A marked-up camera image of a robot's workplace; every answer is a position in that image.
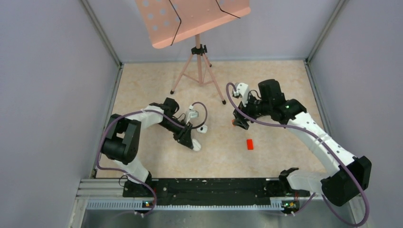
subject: pink music stand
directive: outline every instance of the pink music stand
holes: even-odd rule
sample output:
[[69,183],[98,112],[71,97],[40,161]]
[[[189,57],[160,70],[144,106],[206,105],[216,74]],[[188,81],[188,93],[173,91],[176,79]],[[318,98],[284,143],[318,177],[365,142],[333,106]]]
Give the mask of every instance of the pink music stand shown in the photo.
[[[186,76],[200,85],[213,82],[222,103],[225,104],[206,55],[207,48],[200,44],[200,33],[249,14],[249,0],[135,0],[135,2],[154,48],[164,48],[195,36],[196,47],[192,48],[192,54],[179,74],[171,94],[174,93],[182,76]],[[184,73],[193,55],[197,55],[198,80]],[[202,58],[212,78],[206,83],[202,76]]]

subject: red block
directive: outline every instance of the red block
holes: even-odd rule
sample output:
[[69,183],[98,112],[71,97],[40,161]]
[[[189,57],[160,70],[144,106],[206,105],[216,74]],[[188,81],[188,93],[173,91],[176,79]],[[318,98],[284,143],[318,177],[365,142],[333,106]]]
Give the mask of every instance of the red block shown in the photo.
[[248,150],[253,150],[253,141],[251,139],[247,139],[246,144],[248,146]]

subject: robotic arm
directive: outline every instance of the robotic arm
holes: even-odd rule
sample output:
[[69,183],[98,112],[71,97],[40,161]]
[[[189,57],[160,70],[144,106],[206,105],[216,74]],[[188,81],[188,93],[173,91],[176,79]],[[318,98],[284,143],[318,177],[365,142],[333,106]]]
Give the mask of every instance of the robotic arm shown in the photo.
[[[140,114],[131,115],[121,119],[114,126],[112,126],[111,130],[106,136],[101,150],[103,154],[105,154],[109,159],[114,160],[114,162],[123,170],[132,174],[142,182],[149,181],[151,179],[151,174],[141,164],[140,160],[136,156],[141,130],[144,130],[154,124],[159,124],[163,128],[172,132],[174,140],[179,144],[182,144],[194,151],[199,151],[202,147],[196,139],[192,139],[192,124],[189,121],[191,118],[198,117],[198,112],[189,110],[186,112],[185,119],[179,121],[176,117],[174,117],[174,114],[179,110],[179,105],[174,99],[171,98],[166,98],[163,104],[152,103],[148,105],[145,110],[154,110],[164,114],[178,125],[184,126],[184,128],[174,125],[167,119],[163,118],[161,114],[156,112],[143,112]],[[120,117],[118,114],[112,115],[109,119],[108,125],[118,117]],[[118,136],[118,134],[122,133],[125,133],[123,138]]]
[[[279,176],[284,191],[308,190],[320,193],[336,206],[344,205],[359,193],[347,173],[341,169],[339,163],[322,145],[323,142],[326,142],[353,173],[362,189],[365,190],[368,187],[371,162],[365,156],[355,157],[336,143],[315,123],[307,109],[299,101],[295,99],[286,100],[278,81],[270,79],[260,82],[258,87],[261,97],[257,98],[251,94],[247,84],[237,83],[235,86],[236,89],[232,91],[232,95],[242,99],[238,108],[248,116],[257,119],[269,115],[271,119],[280,124],[297,126],[318,136],[318,138],[314,138],[306,132],[287,128],[320,160],[327,173],[301,171],[298,168],[284,170]],[[235,116],[234,125],[245,130],[249,128],[248,120],[245,117],[236,110],[234,110],[233,115]]]

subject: white wall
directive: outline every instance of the white wall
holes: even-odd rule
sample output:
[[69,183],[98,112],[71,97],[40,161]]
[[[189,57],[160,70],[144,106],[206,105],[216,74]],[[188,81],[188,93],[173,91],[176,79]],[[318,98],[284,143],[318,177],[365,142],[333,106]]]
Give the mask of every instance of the white wall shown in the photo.
[[372,162],[371,216],[401,227],[403,1],[351,0],[312,62],[333,136]]
[[78,0],[0,3],[0,223],[66,227],[117,66]]
[[[122,62],[185,60],[190,38],[154,49],[134,0],[89,0]],[[306,58],[338,0],[250,0],[251,13],[202,34],[211,59]]]

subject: beige table surface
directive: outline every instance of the beige table surface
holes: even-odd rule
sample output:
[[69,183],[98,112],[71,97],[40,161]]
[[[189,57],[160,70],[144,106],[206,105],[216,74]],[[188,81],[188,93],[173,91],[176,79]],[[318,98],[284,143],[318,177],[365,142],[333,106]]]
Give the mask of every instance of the beige table surface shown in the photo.
[[[223,61],[212,62],[222,93],[225,95],[227,82],[244,82],[251,89],[258,89],[258,83],[266,79],[280,82],[286,99],[295,98],[304,105],[313,119],[322,126],[317,105],[309,84],[303,61]],[[209,115],[208,132],[192,131],[202,149],[192,151],[173,139],[173,134],[159,125],[141,132],[137,156],[153,177],[156,178],[227,178],[227,177],[277,177],[290,167],[307,171],[325,171],[318,159],[299,141],[283,128],[266,127],[255,123],[248,131],[231,124],[234,108],[228,102],[223,105],[214,84],[199,86],[183,77],[175,94],[169,92],[183,62],[125,64],[116,96],[113,113],[126,114],[145,108],[148,104],[163,103],[166,97],[175,99],[183,113],[190,104],[200,101],[206,104]],[[192,62],[186,71],[197,77],[197,66]],[[199,124],[204,111],[195,108],[200,118],[193,119]],[[269,117],[260,118],[273,123]],[[247,150],[246,140],[252,139],[255,149]],[[117,167],[104,155],[104,167]],[[116,171],[99,171],[97,177],[121,177]]]

